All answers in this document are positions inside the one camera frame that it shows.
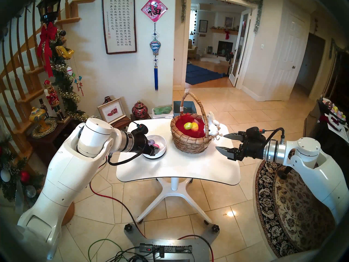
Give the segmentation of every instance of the yellow egg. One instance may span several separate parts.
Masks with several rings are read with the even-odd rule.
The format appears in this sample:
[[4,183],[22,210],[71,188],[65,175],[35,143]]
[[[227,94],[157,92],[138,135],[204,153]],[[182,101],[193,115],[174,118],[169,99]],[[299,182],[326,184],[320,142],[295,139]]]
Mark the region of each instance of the yellow egg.
[[199,130],[199,125],[195,122],[192,123],[192,130],[193,131],[198,131]]
[[192,124],[190,122],[184,124],[184,128],[186,130],[190,130],[192,128]]

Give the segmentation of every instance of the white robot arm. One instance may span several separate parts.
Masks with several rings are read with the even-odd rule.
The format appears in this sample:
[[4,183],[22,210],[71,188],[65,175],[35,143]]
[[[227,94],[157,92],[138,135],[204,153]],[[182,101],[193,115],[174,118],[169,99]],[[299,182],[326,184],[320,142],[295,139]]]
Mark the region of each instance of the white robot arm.
[[131,133],[113,128],[97,118],[79,124],[52,158],[45,185],[34,206],[22,214],[18,226],[24,236],[34,234],[48,247],[52,259],[61,234],[61,224],[74,198],[89,184],[111,152],[155,155],[158,148],[148,145],[148,129],[140,124]]
[[[257,127],[224,137],[242,142],[239,148],[216,147],[228,159],[253,157],[293,168],[313,195],[331,210],[336,223],[340,222],[349,206],[349,191],[341,168],[321,150],[318,141],[309,137],[293,142],[266,140]],[[289,158],[292,149],[295,149],[295,154]]]

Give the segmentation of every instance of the white bowl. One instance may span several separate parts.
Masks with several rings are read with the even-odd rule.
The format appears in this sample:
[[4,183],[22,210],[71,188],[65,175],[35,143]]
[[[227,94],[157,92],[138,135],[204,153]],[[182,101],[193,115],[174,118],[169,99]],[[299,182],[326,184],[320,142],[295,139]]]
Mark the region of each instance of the white bowl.
[[160,151],[155,154],[155,156],[149,156],[149,155],[145,155],[143,154],[144,157],[146,157],[147,159],[158,159],[160,158],[163,154],[165,154],[166,152],[166,139],[160,135],[149,135],[147,136],[148,140],[154,140],[154,142],[159,145],[160,147]]

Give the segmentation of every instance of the red tissue paper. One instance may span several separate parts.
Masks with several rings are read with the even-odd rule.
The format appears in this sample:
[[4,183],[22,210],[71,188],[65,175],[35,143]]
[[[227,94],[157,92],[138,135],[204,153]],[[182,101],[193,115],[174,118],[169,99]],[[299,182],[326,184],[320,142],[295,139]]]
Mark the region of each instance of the red tissue paper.
[[[184,128],[185,123],[197,123],[199,126],[199,130],[193,131],[193,130],[186,130]],[[205,137],[205,133],[203,132],[203,129],[205,128],[205,123],[200,118],[192,118],[188,114],[182,115],[176,122],[176,127],[181,131],[183,134],[188,135],[193,138],[202,138]]]

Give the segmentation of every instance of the green cable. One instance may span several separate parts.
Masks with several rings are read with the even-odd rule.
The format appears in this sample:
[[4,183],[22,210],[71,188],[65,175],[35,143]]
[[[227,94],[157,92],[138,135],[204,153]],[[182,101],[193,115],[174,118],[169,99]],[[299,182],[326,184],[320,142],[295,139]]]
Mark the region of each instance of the green cable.
[[[95,243],[97,243],[97,242],[99,242],[99,241],[102,241],[102,240],[111,241],[111,242],[114,243],[116,246],[118,246],[118,247],[120,248],[121,251],[123,251],[123,249],[121,249],[121,247],[120,247],[117,243],[115,243],[114,241],[112,241],[112,240],[110,240],[110,239],[99,239],[99,240],[95,241],[94,243],[92,243],[92,244],[90,245],[90,247],[88,248],[87,254],[88,254],[88,259],[89,259],[90,262],[92,262],[92,261],[91,261],[91,258],[90,258],[90,249],[91,249],[92,245],[95,244]],[[119,262],[119,261],[121,260],[121,258],[123,258],[123,259],[125,259],[125,260],[127,261],[126,257],[124,257],[124,256],[122,255],[121,257],[119,257],[119,260],[118,260],[117,262]]]

